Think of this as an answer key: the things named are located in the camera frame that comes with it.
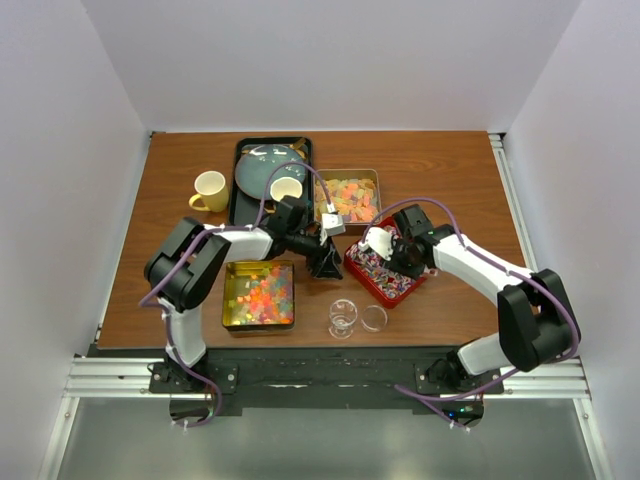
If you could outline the gold tin of star candies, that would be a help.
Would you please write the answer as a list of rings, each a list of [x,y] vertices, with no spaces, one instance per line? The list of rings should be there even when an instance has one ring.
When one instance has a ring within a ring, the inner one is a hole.
[[[291,261],[244,261],[226,265],[222,325],[233,334],[289,331],[295,325]]]

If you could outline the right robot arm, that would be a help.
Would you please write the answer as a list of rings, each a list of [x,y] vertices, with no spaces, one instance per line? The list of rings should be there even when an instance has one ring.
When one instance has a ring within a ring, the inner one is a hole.
[[[438,270],[457,277],[497,308],[496,333],[472,340],[429,368],[433,380],[469,392],[503,367],[530,372],[577,353],[581,332],[560,276],[534,272],[480,248],[453,224],[435,226],[413,204],[392,215],[398,238],[388,268],[412,277]]]

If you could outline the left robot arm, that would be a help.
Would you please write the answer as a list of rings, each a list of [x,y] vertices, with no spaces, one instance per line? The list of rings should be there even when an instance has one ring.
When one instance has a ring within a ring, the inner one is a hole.
[[[183,218],[147,262],[144,278],[151,290],[139,302],[162,312],[165,365],[173,382],[185,392],[218,391],[208,371],[201,317],[202,304],[222,267],[292,252],[305,258],[312,277],[341,279],[341,257],[332,237],[345,231],[335,206],[316,222],[308,204],[290,195],[277,203],[274,212],[260,213],[254,224],[207,226]]]

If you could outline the silver tin of gummies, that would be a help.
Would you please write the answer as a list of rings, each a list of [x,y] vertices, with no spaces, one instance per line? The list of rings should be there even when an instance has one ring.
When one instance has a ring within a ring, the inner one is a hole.
[[[322,169],[336,211],[350,225],[367,225],[381,210],[378,174],[373,169]]]

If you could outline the red tin of lollipops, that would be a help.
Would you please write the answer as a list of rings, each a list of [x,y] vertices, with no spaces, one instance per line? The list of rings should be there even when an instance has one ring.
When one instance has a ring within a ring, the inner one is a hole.
[[[400,238],[391,217],[385,218],[375,227],[389,231],[393,240]],[[372,250],[360,251],[357,245],[359,241],[347,248],[344,256],[345,266],[383,307],[395,308],[427,280],[424,274],[420,278],[410,278],[389,270],[387,261]]]

